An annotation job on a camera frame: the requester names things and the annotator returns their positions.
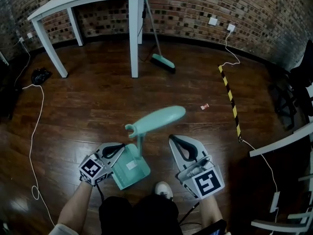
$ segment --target white sticker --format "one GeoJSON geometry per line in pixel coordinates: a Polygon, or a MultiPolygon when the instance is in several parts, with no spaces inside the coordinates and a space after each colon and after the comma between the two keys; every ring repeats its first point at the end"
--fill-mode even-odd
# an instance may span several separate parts
{"type": "Polygon", "coordinates": [[[134,169],[137,166],[137,162],[135,160],[130,161],[128,164],[126,164],[128,170],[134,169]]]}

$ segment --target white cable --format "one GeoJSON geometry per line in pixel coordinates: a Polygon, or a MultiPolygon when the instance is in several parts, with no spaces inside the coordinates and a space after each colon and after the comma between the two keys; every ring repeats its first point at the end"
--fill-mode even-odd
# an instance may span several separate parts
{"type": "MultiPolygon", "coordinates": [[[[255,148],[249,144],[247,141],[243,140],[243,142],[245,142],[247,145],[249,145],[253,150],[255,150],[255,148]]],[[[266,162],[266,164],[269,166],[268,162],[266,161],[265,157],[263,156],[263,154],[261,154],[262,158],[264,159],[264,161],[266,162]]],[[[274,181],[274,184],[275,184],[275,187],[276,187],[276,192],[278,192],[278,188],[277,188],[277,184],[275,182],[275,179],[274,179],[274,173],[273,173],[273,170],[272,168],[269,166],[270,168],[270,171],[272,172],[272,178],[273,178],[273,181],[274,181]]],[[[277,222],[277,215],[278,215],[278,210],[279,208],[277,207],[277,212],[276,212],[276,216],[275,216],[275,223],[277,222]]]]}
{"type": "MultiPolygon", "coordinates": [[[[12,47],[14,47],[15,45],[17,45],[20,42],[20,40],[18,40],[18,42],[16,44],[14,44],[12,47]]],[[[7,49],[7,48],[0,48],[0,49],[7,49]]]]}
{"type": "MultiPolygon", "coordinates": [[[[30,54],[29,54],[28,50],[26,49],[26,47],[24,46],[24,44],[23,44],[22,42],[21,42],[21,44],[23,45],[24,49],[26,50],[27,54],[29,55],[29,58],[28,58],[27,64],[25,65],[25,67],[24,67],[23,70],[21,71],[20,75],[23,73],[24,69],[26,69],[26,67],[28,66],[29,60],[30,60],[30,54]]],[[[20,75],[15,79],[14,87],[15,87],[15,84],[16,84],[18,78],[20,77],[20,75]]]]}
{"type": "Polygon", "coordinates": [[[53,226],[55,226],[55,224],[53,223],[52,218],[51,218],[51,216],[50,216],[50,212],[49,212],[48,206],[46,205],[46,203],[45,203],[45,201],[44,201],[44,198],[42,197],[42,195],[41,195],[41,193],[40,193],[40,191],[39,191],[38,180],[37,180],[37,177],[36,177],[36,173],[35,173],[35,170],[34,170],[33,163],[32,163],[31,158],[30,158],[31,150],[32,150],[32,148],[33,148],[33,138],[34,138],[34,134],[35,134],[35,131],[36,131],[36,129],[37,129],[37,125],[38,125],[38,123],[39,123],[39,119],[40,119],[40,117],[41,117],[41,113],[43,112],[44,99],[45,99],[45,94],[44,94],[43,88],[42,88],[40,85],[31,84],[31,85],[28,85],[27,87],[22,88],[22,90],[27,89],[27,88],[29,88],[29,87],[31,87],[31,86],[40,87],[41,92],[43,93],[43,101],[42,101],[42,103],[41,103],[41,109],[40,109],[40,113],[39,113],[39,117],[38,117],[37,123],[36,123],[36,125],[35,125],[35,129],[34,129],[34,131],[33,131],[33,134],[31,135],[30,150],[29,150],[29,161],[30,161],[31,169],[33,170],[33,173],[34,173],[35,180],[36,180],[36,185],[35,185],[35,186],[32,186],[32,188],[31,188],[31,193],[32,193],[34,199],[36,199],[36,200],[39,199],[39,196],[41,197],[41,199],[42,199],[42,201],[43,201],[43,203],[44,203],[44,205],[45,205],[45,207],[46,207],[46,209],[47,209],[47,211],[48,211],[48,215],[49,215],[49,218],[50,218],[50,220],[51,220],[51,223],[53,224],[53,226]],[[37,190],[37,197],[35,197],[35,195],[34,195],[34,188],[37,190]]]}
{"type": "Polygon", "coordinates": [[[236,57],[236,55],[235,55],[233,52],[231,52],[229,49],[227,49],[227,38],[230,36],[231,33],[232,33],[232,31],[229,32],[228,36],[227,36],[226,39],[225,39],[225,42],[226,42],[225,49],[228,50],[228,52],[230,52],[231,54],[234,55],[234,57],[238,60],[238,63],[233,63],[233,64],[232,64],[232,63],[226,62],[226,63],[224,63],[224,64],[222,65],[222,67],[223,67],[225,64],[230,64],[230,65],[238,65],[238,64],[240,64],[240,60],[236,57]]]}
{"type": "MultiPolygon", "coordinates": [[[[255,150],[255,148],[249,144],[247,141],[243,140],[243,142],[245,142],[247,145],[249,145],[253,150],[255,150]]],[[[275,187],[276,187],[276,192],[278,192],[278,189],[277,189],[277,184],[276,184],[276,181],[274,179],[274,173],[273,173],[273,170],[272,168],[269,166],[268,162],[266,161],[265,157],[263,156],[263,154],[261,154],[262,158],[264,159],[264,161],[267,163],[268,167],[270,168],[270,171],[272,172],[272,178],[273,178],[273,181],[274,181],[274,184],[275,184],[275,187]]]]}

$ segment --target wall socket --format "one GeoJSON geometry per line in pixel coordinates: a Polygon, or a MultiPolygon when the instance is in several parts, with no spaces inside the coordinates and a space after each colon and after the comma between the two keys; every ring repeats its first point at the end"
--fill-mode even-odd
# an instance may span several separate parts
{"type": "Polygon", "coordinates": [[[227,27],[227,30],[233,32],[235,30],[236,26],[233,25],[233,24],[229,24],[228,27],[227,27]]]}
{"type": "Polygon", "coordinates": [[[210,18],[209,24],[215,26],[217,24],[217,18],[210,18]]]}

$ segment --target black and yellow tape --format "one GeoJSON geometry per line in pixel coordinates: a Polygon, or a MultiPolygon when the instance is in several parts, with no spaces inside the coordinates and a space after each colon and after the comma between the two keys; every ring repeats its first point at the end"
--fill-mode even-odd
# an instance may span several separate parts
{"type": "Polygon", "coordinates": [[[231,93],[228,81],[227,81],[227,79],[225,77],[225,74],[224,74],[224,71],[223,71],[221,65],[219,66],[219,70],[220,70],[220,73],[221,73],[222,78],[224,80],[224,84],[225,84],[226,89],[227,89],[227,93],[228,93],[228,97],[229,97],[229,100],[230,100],[230,103],[231,103],[231,107],[233,108],[233,114],[234,114],[234,118],[235,118],[235,122],[236,122],[238,141],[242,142],[243,139],[241,138],[241,131],[240,131],[240,126],[239,126],[239,118],[238,118],[238,114],[237,114],[237,108],[236,108],[236,105],[235,105],[235,100],[233,98],[233,95],[231,93]]]}

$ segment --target white sneaker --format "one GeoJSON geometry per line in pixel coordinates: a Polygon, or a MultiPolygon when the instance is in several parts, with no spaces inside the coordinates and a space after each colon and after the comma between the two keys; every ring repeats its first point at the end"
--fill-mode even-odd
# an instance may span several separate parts
{"type": "Polygon", "coordinates": [[[158,182],[155,188],[155,194],[163,196],[169,200],[173,200],[173,192],[171,187],[166,182],[158,182]]]}

